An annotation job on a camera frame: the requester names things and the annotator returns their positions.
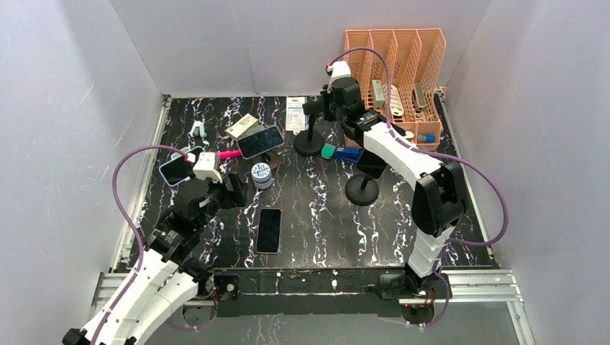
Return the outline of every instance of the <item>green object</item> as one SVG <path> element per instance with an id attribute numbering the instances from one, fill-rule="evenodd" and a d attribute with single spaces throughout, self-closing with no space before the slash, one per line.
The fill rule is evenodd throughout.
<path id="1" fill-rule="evenodd" d="M 336 149 L 337 148 L 334 145 L 324 144 L 324 147 L 322 148 L 322 158 L 327 160 L 331 159 Z"/>

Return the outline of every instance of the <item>table top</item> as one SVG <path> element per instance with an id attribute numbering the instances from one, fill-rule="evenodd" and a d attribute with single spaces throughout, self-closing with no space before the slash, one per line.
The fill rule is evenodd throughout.
<path id="1" fill-rule="evenodd" d="M 455 155 L 455 146 L 443 121 L 438 152 Z M 175 98 L 163 130 L 161 144 L 178 148 L 202 146 L 206 151 L 237 150 L 225 129 L 245 114 L 259 118 L 264 125 L 275 124 L 286 143 L 278 149 L 280 165 L 273 171 L 274 182 L 266 190 L 252 184 L 252 160 L 232 158 L 221 164 L 222 173 L 235 172 L 248 182 L 248 205 L 221 210 L 201 235 L 192 255 L 212 267 L 346 268 L 403 266 L 413 249 L 416 227 L 411 219 L 413 190 L 390 167 L 378 179 L 380 193 L 371 206 L 352 205 L 345 197 L 345 183 L 358 171 L 352 163 L 303 157 L 293 148 L 293 132 L 285 132 L 286 97 Z M 206 139 L 188 137 L 193 122 L 204 120 Z M 344 142 L 335 122 L 317 120 L 316 128 L 327 143 Z M 156 157 L 147 190 L 140 226 L 152 232 L 162 210 L 179 190 L 168 187 L 158 166 L 170 159 L 167 152 Z M 255 251 L 258 215 L 262 208 L 282 210 L 281 246 L 277 254 Z M 482 241 L 475 212 L 468 210 L 454 237 Z M 131 262 L 135 260 L 132 250 Z M 487 249 L 451 244 L 444 265 L 492 265 Z"/>

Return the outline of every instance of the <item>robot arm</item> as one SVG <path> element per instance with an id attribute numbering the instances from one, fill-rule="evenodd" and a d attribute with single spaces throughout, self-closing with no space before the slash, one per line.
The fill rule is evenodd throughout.
<path id="1" fill-rule="evenodd" d="M 200 154 L 194 173 L 205 180 L 183 183 L 173 206 L 161 215 L 146 238 L 141 270 L 131 271 L 104 308 L 83 328 L 69 330 L 63 344 L 91 344 L 107 313 L 95 345 L 144 344 L 186 301 L 213 291 L 213 271 L 195 258 L 185 259 L 218 210 L 243 207 L 247 199 L 247 185 L 237 174 L 222 179 L 217 161 L 216 154 Z"/>
<path id="2" fill-rule="evenodd" d="M 383 161 L 377 169 L 389 164 L 414 189 L 411 214 L 417 233 L 400 285 L 406 293 L 416 295 L 436 280 L 434 262 L 468 206 L 462 168 L 399 144 L 390 134 L 386 119 L 366 109 L 360 86 L 345 61 L 327 66 L 327 73 L 330 82 L 322 87 L 322 99 L 305 103 L 304 113 L 323 112 L 325 120 L 338 121 L 347 137 Z M 402 128 L 393 128 L 404 135 Z"/>

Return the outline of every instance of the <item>smartphone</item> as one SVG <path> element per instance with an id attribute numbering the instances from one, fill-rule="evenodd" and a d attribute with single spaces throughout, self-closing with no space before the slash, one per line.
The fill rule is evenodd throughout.
<path id="1" fill-rule="evenodd" d="M 360 155 L 358 163 L 356 163 L 356 169 L 372 178 L 378 179 L 382 176 L 387 165 L 386 161 L 382 160 L 381 157 L 365 149 Z"/>
<path id="2" fill-rule="evenodd" d="M 195 159 L 202 153 L 204 149 L 200 146 L 193 147 L 187 153 L 195 155 Z M 159 167 L 159 173 L 163 176 L 165 183 L 170 187 L 175 187 L 178 184 L 184 182 L 193 174 L 193 164 L 186 162 L 182 155 L 163 163 Z"/>
<path id="3" fill-rule="evenodd" d="M 258 220 L 258 237 L 256 238 L 257 253 L 278 253 L 280 250 L 281 224 L 282 210 L 277 208 L 264 208 L 260 210 L 260 218 Z"/>
<path id="4" fill-rule="evenodd" d="M 237 146 L 246 160 L 256 157 L 284 143 L 284 138 L 277 126 L 271 126 L 247 137 L 237 140 Z"/>

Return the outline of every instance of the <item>white enclosure panel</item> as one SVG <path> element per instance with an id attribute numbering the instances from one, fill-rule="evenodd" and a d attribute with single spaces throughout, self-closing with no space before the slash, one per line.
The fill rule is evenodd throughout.
<path id="1" fill-rule="evenodd" d="M 3 344 L 59 344 L 86 322 L 124 226 L 114 166 L 160 105 L 108 0 L 0 1 Z M 119 177 L 127 205 L 141 167 Z"/>
<path id="2" fill-rule="evenodd" d="M 607 344 L 610 3 L 493 1 L 449 82 L 466 158 L 506 194 L 493 246 L 538 344 Z M 490 235 L 496 196 L 469 173 Z"/>
<path id="3" fill-rule="evenodd" d="M 445 85 L 491 0 L 111 0 L 162 93 L 317 93 L 346 29 L 440 27 Z"/>

